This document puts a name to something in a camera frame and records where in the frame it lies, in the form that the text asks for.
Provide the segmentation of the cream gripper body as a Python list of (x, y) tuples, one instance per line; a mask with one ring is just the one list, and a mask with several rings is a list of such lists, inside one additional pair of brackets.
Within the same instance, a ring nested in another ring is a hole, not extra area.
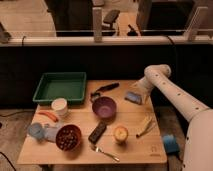
[(154, 85), (146, 77), (143, 77), (140, 80), (133, 83), (132, 87), (139, 89), (142, 96), (143, 104), (147, 102), (148, 98), (151, 95), (152, 90), (154, 89)]

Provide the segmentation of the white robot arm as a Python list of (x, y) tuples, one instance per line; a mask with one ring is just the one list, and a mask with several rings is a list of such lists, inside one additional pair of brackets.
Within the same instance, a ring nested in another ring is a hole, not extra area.
[(169, 65), (150, 65), (132, 86), (144, 102), (157, 87), (188, 121), (182, 171), (213, 171), (213, 109), (171, 82), (170, 75)]

